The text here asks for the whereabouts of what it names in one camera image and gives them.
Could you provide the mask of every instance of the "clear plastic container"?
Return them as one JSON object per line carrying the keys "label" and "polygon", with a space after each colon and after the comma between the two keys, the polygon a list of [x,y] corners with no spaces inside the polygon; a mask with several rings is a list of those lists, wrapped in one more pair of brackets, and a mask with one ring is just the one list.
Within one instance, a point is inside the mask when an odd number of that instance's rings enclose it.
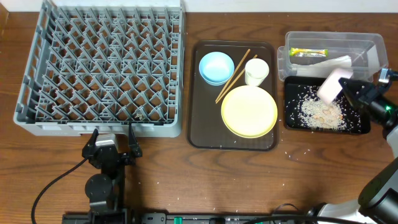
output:
{"label": "clear plastic container", "polygon": [[[290,48],[328,49],[327,57],[293,57],[289,56]],[[373,74],[388,67],[384,40],[379,34],[342,33],[342,32],[288,32],[285,46],[278,48],[279,79],[305,76],[326,78],[335,68],[347,68],[354,71],[357,80],[373,80]],[[351,58],[350,64],[326,62],[343,56]]]}

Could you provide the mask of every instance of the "container rim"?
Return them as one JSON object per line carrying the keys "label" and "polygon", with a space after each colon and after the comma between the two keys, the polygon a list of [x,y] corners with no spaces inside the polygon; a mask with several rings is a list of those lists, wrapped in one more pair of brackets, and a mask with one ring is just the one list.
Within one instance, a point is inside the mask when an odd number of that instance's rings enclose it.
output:
{"label": "container rim", "polygon": [[284,58],[286,58],[286,64],[287,64],[287,66],[288,67],[294,67],[294,68],[301,68],[301,67],[306,67],[306,66],[308,66],[308,65],[293,65],[291,62],[290,62],[290,57],[289,57],[289,54],[287,53],[288,52],[288,49],[289,49],[289,46],[288,46],[288,44],[287,44],[287,40],[288,40],[288,38],[289,38],[289,35],[290,34],[294,34],[294,33],[296,33],[296,34],[298,34],[298,33],[317,33],[317,34],[333,34],[333,35],[336,35],[336,34],[353,34],[353,35],[358,35],[358,34],[366,34],[366,35],[374,35],[374,36],[377,36],[377,37],[379,37],[381,40],[382,40],[382,48],[384,49],[384,53],[385,53],[385,58],[386,58],[386,62],[385,62],[385,64],[384,65],[381,65],[381,66],[378,66],[378,67],[354,67],[354,66],[351,66],[350,68],[352,68],[352,69],[355,69],[355,70],[369,70],[370,68],[378,68],[378,70],[380,70],[380,69],[382,69],[382,68],[387,68],[388,67],[388,57],[387,57],[387,50],[386,50],[386,45],[385,45],[385,43],[384,43],[384,38],[383,38],[383,36],[382,35],[380,35],[380,34],[375,34],[375,33],[359,33],[359,32],[322,32],[322,31],[289,31],[289,32],[287,32],[286,33],[286,35],[285,35],[285,46],[284,46],[284,50],[283,50],[283,55],[284,55]]}

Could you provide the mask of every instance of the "dish rack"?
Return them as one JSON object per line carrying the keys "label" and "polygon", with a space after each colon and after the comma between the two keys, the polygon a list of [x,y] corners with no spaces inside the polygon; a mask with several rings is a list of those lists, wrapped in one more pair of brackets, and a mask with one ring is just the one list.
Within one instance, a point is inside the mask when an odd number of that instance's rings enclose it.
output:
{"label": "dish rack", "polygon": [[37,136],[175,137],[182,129],[181,7],[44,1],[14,122]]}

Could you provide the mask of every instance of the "wooden table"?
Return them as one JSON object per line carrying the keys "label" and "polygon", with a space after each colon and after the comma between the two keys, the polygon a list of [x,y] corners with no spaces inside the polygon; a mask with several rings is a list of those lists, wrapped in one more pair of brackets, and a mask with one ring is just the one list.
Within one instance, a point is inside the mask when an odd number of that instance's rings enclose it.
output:
{"label": "wooden table", "polygon": [[[36,137],[12,121],[37,16],[10,13],[0,42],[0,223],[30,223],[37,194],[81,161],[89,138]],[[301,209],[341,203],[358,198],[393,159],[378,125],[369,134],[351,136],[288,131],[279,121],[280,143],[267,153],[195,149],[187,142],[186,127],[192,49],[199,40],[263,41],[277,49],[292,30],[378,33],[390,66],[398,69],[398,14],[188,13],[186,30],[183,132],[177,138],[138,139],[144,157],[126,169],[125,198],[132,208],[253,214],[269,213],[282,203]],[[278,89],[282,105],[280,81]],[[395,85],[387,96],[397,95]],[[51,187],[37,207],[38,223],[60,223],[65,212],[86,212],[84,187],[98,172],[86,163]]]}

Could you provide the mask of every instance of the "white cup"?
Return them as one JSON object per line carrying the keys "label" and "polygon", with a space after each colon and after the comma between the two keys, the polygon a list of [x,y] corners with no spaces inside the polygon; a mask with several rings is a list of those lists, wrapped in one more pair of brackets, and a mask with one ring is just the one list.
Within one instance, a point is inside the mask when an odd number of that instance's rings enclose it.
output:
{"label": "white cup", "polygon": [[269,73],[267,62],[259,58],[249,60],[244,69],[244,81],[251,86],[259,86]]}

